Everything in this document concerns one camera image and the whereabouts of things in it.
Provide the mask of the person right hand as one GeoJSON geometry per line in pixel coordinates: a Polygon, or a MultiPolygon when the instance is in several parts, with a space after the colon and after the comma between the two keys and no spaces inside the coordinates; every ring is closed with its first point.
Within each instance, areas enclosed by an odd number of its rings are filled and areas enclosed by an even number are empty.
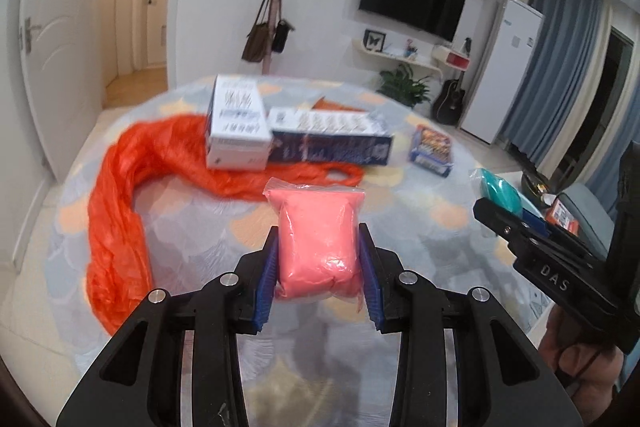
{"type": "Polygon", "coordinates": [[[574,379],[577,389],[572,401],[584,425],[589,426],[611,405],[624,355],[617,347],[594,347],[585,343],[561,348],[558,332],[564,317],[563,310],[554,305],[538,351],[553,372],[561,369],[574,379]]]}

